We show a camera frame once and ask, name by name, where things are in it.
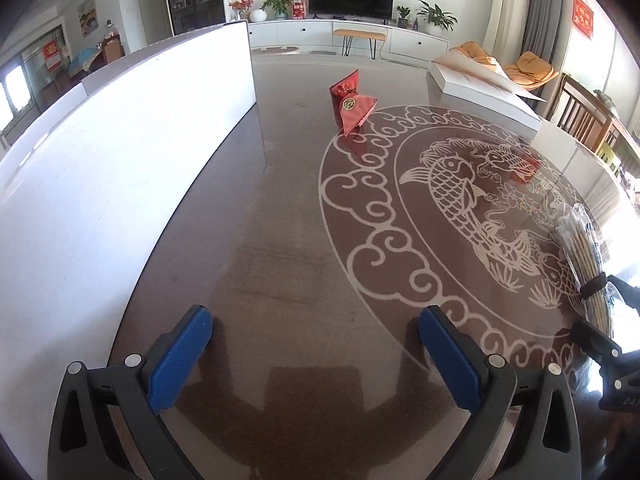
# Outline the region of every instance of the bundle of cotton swabs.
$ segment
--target bundle of cotton swabs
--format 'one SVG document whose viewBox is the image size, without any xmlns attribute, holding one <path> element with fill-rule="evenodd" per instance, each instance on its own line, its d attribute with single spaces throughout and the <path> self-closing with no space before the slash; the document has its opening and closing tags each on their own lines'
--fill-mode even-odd
<svg viewBox="0 0 640 480">
<path fill-rule="evenodd" d="M 600 245 L 582 204 L 565 207 L 556 222 L 558 238 L 577 281 L 578 289 L 602 272 Z M 585 318 L 603 334 L 611 337 L 611 315 L 606 288 L 584 300 Z"/>
</svg>

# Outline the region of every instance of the white plant pot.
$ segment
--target white plant pot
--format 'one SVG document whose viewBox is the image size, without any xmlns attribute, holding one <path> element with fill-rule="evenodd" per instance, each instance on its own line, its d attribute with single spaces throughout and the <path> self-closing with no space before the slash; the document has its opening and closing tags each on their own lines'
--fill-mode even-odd
<svg viewBox="0 0 640 480">
<path fill-rule="evenodd" d="M 264 9 L 252 10 L 249 14 L 249 19 L 252 23 L 260 23 L 267 19 L 267 12 Z"/>
<path fill-rule="evenodd" d="M 427 23 L 425 32 L 427 34 L 431 34 L 432 36 L 437 36 L 439 38 L 440 36 L 442 36 L 444 29 L 440 25 L 436 25 L 435 23 Z"/>
</svg>

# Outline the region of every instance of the white door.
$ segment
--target white door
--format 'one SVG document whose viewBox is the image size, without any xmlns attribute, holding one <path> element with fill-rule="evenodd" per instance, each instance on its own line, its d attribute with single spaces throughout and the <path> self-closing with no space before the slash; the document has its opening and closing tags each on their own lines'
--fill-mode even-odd
<svg viewBox="0 0 640 480">
<path fill-rule="evenodd" d="M 166 28 L 162 0 L 138 0 L 142 25 L 145 27 L 146 43 L 153 44 L 168 38 L 171 33 Z"/>
</svg>

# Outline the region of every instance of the curtain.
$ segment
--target curtain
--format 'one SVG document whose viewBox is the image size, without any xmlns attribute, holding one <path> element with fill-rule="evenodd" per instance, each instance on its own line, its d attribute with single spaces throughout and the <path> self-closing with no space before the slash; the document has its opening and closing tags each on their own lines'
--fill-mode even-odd
<svg viewBox="0 0 640 480">
<path fill-rule="evenodd" d="M 530 0 L 522 51 L 551 61 L 558 37 L 562 0 Z"/>
<path fill-rule="evenodd" d="M 529 0 L 494 0 L 482 48 L 505 66 L 522 52 Z"/>
</svg>

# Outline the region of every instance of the brown tabletop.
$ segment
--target brown tabletop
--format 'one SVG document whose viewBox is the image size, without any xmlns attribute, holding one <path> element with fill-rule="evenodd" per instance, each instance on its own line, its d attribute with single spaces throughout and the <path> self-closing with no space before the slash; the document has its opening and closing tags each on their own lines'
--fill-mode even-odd
<svg viewBox="0 0 640 480">
<path fill-rule="evenodd" d="M 564 202 L 592 203 L 596 220 L 623 208 L 634 222 L 613 180 L 571 139 L 546 129 L 529 144 L 511 132 L 532 132 L 443 96 L 424 70 L 356 65 L 360 91 L 380 100 L 343 138 L 328 88 L 353 59 L 256 57 L 257 108 L 175 211 L 111 362 L 203 304 L 212 341 L 162 417 L 204 478 L 421 480 L 468 417 L 415 331 L 420 310 L 439 304 L 487 353 L 562 365 L 585 473 L 602 468 L 607 439 L 633 421 L 600 412 L 586 387 L 568 338 L 581 307 L 550 234 Z M 599 172 L 588 185 L 585 164 L 592 180 Z M 598 186 L 610 203 L 589 198 Z M 614 241 L 610 262 L 627 254 Z"/>
</svg>

